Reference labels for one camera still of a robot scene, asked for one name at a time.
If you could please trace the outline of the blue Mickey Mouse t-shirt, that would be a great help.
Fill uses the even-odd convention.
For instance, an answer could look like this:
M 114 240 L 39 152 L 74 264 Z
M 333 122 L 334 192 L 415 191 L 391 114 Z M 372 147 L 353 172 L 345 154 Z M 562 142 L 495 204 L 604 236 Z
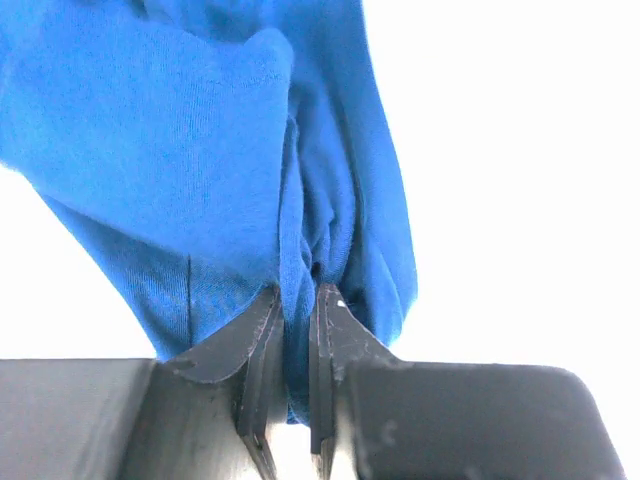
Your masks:
M 290 423 L 321 284 L 384 344 L 416 298 L 359 1 L 5 1 L 1 158 L 161 359 L 277 287 Z

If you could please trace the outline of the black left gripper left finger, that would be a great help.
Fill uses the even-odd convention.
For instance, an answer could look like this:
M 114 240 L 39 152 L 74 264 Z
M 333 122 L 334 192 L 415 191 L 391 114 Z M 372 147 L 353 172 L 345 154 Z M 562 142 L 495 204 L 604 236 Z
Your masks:
M 201 344 L 154 368 L 122 479 L 275 479 L 286 417 L 284 318 L 268 288 Z

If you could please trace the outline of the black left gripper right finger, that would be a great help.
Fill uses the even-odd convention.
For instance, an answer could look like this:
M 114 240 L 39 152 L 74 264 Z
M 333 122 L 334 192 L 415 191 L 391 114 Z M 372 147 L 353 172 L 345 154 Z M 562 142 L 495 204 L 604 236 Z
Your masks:
M 322 285 L 311 451 L 324 479 L 621 479 L 593 396 L 554 367 L 403 361 Z

